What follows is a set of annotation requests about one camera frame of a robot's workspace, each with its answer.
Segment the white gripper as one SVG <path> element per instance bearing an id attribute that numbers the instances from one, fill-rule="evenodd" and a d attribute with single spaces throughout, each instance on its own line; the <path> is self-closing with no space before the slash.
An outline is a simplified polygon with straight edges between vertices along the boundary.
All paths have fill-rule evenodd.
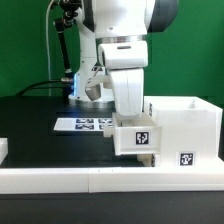
<path id="1" fill-rule="evenodd" d="M 143 107 L 144 67 L 148 66 L 146 41 L 102 43 L 98 59 L 110 77 L 116 113 L 139 118 Z"/>

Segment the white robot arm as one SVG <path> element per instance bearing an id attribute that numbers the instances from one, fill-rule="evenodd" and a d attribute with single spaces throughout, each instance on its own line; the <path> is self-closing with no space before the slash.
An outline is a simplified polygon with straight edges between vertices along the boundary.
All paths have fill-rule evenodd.
<path id="1" fill-rule="evenodd" d="M 143 107 L 149 33 L 163 32 L 178 13 L 178 0 L 81 0 L 76 17 L 80 67 L 72 98 L 88 105 L 114 103 L 122 119 Z"/>

